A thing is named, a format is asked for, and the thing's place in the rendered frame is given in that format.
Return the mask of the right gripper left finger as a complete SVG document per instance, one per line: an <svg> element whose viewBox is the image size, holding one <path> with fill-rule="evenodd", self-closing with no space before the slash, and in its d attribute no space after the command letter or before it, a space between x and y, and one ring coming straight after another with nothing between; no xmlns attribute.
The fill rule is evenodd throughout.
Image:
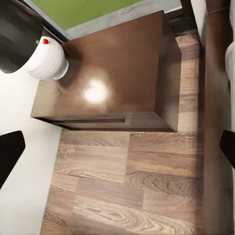
<svg viewBox="0 0 235 235"><path fill-rule="evenodd" d="M21 130L0 136L0 188L4 185L25 150Z"/></svg>

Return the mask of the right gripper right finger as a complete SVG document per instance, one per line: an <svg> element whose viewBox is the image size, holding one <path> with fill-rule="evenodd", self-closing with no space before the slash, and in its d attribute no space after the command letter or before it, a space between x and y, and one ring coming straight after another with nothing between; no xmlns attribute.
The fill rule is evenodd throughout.
<svg viewBox="0 0 235 235"><path fill-rule="evenodd" d="M219 148L235 169L235 132L223 130Z"/></svg>

